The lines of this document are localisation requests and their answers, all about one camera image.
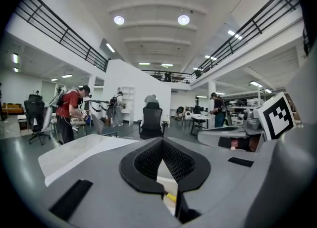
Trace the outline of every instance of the red shirt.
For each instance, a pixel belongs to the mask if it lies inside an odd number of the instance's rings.
[[[78,99],[80,95],[78,91],[71,91],[63,96],[64,104],[56,109],[56,114],[69,118],[69,105],[72,105],[74,108],[78,106]]]

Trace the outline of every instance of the railing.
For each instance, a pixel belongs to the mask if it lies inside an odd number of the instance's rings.
[[[15,13],[53,40],[102,71],[108,60],[93,49],[41,0],[22,0]]]
[[[270,0],[267,2],[235,35],[229,38],[209,59],[198,67],[201,71],[198,70],[192,73],[192,81],[225,60],[250,40],[261,35],[264,30],[287,13],[296,10],[299,4],[299,0]]]
[[[169,71],[142,70],[159,81],[163,82],[181,82],[189,84],[192,82],[192,74]]]

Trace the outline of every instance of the table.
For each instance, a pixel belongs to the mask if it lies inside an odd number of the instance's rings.
[[[202,125],[203,125],[203,120],[206,120],[207,129],[208,129],[208,120],[211,120],[211,119],[212,119],[211,116],[206,116],[206,115],[201,115],[201,114],[191,114],[190,116],[192,117],[192,119],[198,120],[199,128],[202,127]],[[192,124],[192,129],[191,129],[191,131],[190,131],[190,134],[193,135],[193,136],[197,136],[196,134],[193,133],[193,129],[194,129],[194,122],[193,122],[193,124]]]
[[[138,140],[90,134],[61,145],[39,157],[39,164],[49,186],[79,163],[99,152],[122,147]]]

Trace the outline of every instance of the round ceiling light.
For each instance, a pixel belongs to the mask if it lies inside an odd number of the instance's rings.
[[[122,16],[116,16],[113,20],[117,25],[122,25],[124,23],[124,19]]]
[[[187,15],[181,15],[178,17],[178,23],[180,25],[187,25],[189,23],[189,17]]]

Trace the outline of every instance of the brown sofa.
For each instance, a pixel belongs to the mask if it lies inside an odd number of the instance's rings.
[[[2,111],[4,114],[9,113],[9,115],[24,114],[21,104],[4,103],[2,105]]]

